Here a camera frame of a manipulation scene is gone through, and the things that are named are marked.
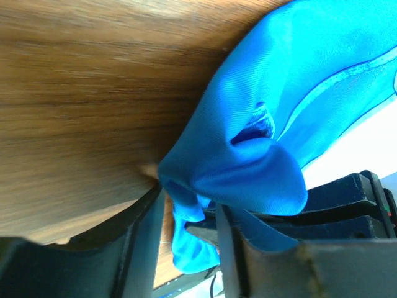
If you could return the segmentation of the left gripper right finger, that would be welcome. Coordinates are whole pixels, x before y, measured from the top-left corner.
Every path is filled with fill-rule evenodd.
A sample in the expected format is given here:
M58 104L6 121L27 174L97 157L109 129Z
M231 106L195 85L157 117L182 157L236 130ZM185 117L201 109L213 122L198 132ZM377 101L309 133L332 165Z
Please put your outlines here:
M396 240L296 241L216 207L226 297L396 297Z

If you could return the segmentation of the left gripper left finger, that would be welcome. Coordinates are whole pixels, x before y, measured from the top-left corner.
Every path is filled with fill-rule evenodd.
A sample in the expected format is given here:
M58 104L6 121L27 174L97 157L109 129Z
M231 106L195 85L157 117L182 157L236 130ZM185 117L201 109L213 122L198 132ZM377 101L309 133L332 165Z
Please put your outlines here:
M1 297L151 297L164 203L157 184L65 245L2 237Z

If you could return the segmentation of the blue cloth napkin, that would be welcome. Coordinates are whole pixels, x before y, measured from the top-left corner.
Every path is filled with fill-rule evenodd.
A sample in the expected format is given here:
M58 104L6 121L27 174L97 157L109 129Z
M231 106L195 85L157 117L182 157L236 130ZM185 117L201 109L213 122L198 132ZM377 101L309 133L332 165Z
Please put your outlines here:
M271 12L218 69L159 164L174 207L175 267L220 264L185 231L210 203L299 214L302 169L396 93L395 1L293 1Z

